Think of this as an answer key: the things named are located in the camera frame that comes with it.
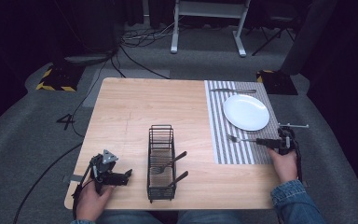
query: denim sleeve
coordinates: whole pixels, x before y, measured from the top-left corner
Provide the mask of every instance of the denim sleeve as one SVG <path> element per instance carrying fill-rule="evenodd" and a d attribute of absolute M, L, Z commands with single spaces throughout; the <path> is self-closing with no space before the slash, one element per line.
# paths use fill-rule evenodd
<path fill-rule="evenodd" d="M 281 184 L 271 192 L 278 217 L 284 223 L 324 223 L 321 213 L 299 180 Z"/>
<path fill-rule="evenodd" d="M 95 222 L 88 220 L 73 220 L 71 224 L 95 224 Z"/>

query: fork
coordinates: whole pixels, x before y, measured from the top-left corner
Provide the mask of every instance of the fork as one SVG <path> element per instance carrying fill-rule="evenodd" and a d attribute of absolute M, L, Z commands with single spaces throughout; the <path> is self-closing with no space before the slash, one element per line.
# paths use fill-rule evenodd
<path fill-rule="evenodd" d="M 236 136 L 233 136 L 231 134 L 227 134 L 227 138 L 232 141 L 232 142 L 235 142 L 235 143 L 239 143 L 241 141 L 244 141 L 244 142 L 255 142 L 254 139 L 244 139 L 244 138 L 239 138 L 239 137 L 236 137 Z"/>
<path fill-rule="evenodd" d="M 158 174 L 161 174 L 161 173 L 164 173 L 164 170 L 165 170 L 165 167 L 168 167 L 170 165 L 172 165 L 174 162 L 182 159 L 185 155 L 187 155 L 187 152 L 184 151 L 182 152 L 179 156 L 173 158 L 171 161 L 169 161 L 168 163 L 166 163 L 165 165 L 162 165 L 162 166 L 156 166 L 156 167 L 151 167 L 150 168 L 150 172 L 154 175 L 158 175 Z"/>

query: wooden table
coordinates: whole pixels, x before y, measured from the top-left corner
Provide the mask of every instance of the wooden table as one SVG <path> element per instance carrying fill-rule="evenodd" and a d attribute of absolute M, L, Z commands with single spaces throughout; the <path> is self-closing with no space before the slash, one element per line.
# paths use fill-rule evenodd
<path fill-rule="evenodd" d="M 149 128 L 171 124 L 179 175 L 171 201 L 147 198 Z M 271 190 L 279 184 L 272 165 L 226 165 L 213 160 L 208 107 L 203 81 L 106 78 L 91 116 L 75 175 L 83 175 L 90 159 L 104 149 L 118 157 L 113 171 L 133 169 L 127 186 L 116 187 L 107 209 L 269 209 Z M 72 181 L 65 206 L 72 209 Z"/>

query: dish rack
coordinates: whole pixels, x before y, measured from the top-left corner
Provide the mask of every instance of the dish rack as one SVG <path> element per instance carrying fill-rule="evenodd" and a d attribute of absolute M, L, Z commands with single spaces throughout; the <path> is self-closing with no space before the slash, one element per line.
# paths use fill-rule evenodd
<path fill-rule="evenodd" d="M 175 158 L 172 125 L 152 125 L 149 129 L 147 196 L 153 200 L 171 200 L 175 196 L 176 184 L 170 186 L 176 178 L 175 162 L 165 167 L 164 172 L 155 174 L 156 169 Z"/>

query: cutlery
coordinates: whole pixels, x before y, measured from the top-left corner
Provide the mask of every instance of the cutlery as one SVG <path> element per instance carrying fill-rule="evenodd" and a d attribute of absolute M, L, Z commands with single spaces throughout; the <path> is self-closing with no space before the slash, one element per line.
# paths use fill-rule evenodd
<path fill-rule="evenodd" d="M 182 180 L 183 178 L 185 178 L 188 175 L 188 171 L 185 171 L 184 173 L 182 173 L 181 175 L 179 175 L 176 179 L 173 180 L 173 182 L 171 182 L 171 184 L 168 185 L 168 187 L 176 184 L 177 182 L 179 182 L 179 180 Z"/>
<path fill-rule="evenodd" d="M 228 88 L 222 88 L 222 89 L 211 89 L 211 91 L 228 91 L 228 92 L 239 92 L 239 93 L 255 93 L 256 90 L 232 90 Z"/>
<path fill-rule="evenodd" d="M 168 163 L 166 163 L 165 165 L 162 165 L 162 166 L 157 166 L 157 167 L 151 167 L 150 171 L 152 174 L 154 175 L 158 175 L 158 174 L 161 174 L 161 173 L 164 173 L 164 170 L 165 170 L 165 167 L 168 167 L 170 165 L 172 165 L 174 162 L 182 159 L 185 155 L 187 155 L 187 152 L 184 151 L 182 152 L 179 156 L 173 158 L 171 161 L 169 161 Z"/>
<path fill-rule="evenodd" d="M 241 141 L 244 141 L 244 142 L 255 142 L 256 140 L 255 139 L 243 139 L 243 138 L 239 138 L 239 137 L 236 137 L 236 136 L 233 136 L 231 134 L 227 134 L 227 138 L 232 141 L 232 142 L 235 142 L 235 143 L 239 143 Z"/>

